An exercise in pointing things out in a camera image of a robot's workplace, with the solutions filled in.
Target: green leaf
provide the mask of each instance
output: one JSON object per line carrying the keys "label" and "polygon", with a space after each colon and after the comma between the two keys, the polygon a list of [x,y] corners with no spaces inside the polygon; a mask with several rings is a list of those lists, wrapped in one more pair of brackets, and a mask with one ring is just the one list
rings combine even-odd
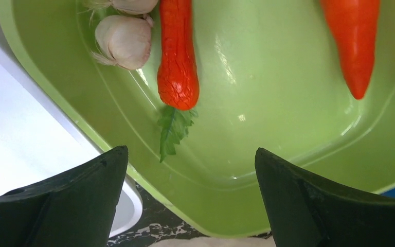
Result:
{"label": "green leaf", "polygon": [[181,140],[188,136],[188,127],[194,124],[192,118],[196,117],[198,112],[195,109],[180,111],[170,106],[163,109],[161,118],[157,122],[157,125],[163,128],[159,147],[160,163],[168,155],[176,154],[175,145],[179,145]]}

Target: white plastic container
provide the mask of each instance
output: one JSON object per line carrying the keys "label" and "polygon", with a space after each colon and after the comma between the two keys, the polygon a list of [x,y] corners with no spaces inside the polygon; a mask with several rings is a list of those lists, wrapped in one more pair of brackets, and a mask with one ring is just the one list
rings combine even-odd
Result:
{"label": "white plastic container", "polygon": [[[22,69],[0,27],[0,195],[69,170],[100,151]],[[137,223],[142,202],[126,178],[110,237]]]}

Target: beige cloth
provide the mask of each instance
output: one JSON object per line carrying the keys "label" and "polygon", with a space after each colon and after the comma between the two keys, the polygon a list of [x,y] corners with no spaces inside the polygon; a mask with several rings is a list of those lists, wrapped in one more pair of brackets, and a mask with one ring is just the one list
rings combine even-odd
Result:
{"label": "beige cloth", "polygon": [[276,247],[273,237],[220,239],[200,237],[191,240],[168,239],[151,245],[150,247]]}

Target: black object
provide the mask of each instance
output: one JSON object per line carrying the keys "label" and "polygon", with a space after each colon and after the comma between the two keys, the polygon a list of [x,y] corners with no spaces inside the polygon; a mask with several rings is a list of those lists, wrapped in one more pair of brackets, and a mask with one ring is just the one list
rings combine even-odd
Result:
{"label": "black object", "polygon": [[128,149],[0,196],[0,247],[105,247]]}
{"label": "black object", "polygon": [[333,182],[265,150],[258,182],[277,247],[395,246],[395,199]]}

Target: red pepper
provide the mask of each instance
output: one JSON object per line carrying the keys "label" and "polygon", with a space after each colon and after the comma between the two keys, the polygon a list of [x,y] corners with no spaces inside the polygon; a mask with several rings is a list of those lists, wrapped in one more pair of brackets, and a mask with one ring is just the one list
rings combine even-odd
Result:
{"label": "red pepper", "polygon": [[320,0],[337,43],[340,66],[355,99],[362,99],[370,84],[380,0]]}
{"label": "red pepper", "polygon": [[192,0],[161,0],[161,65],[158,93],[171,107],[186,111],[199,98],[199,81],[193,47]]}

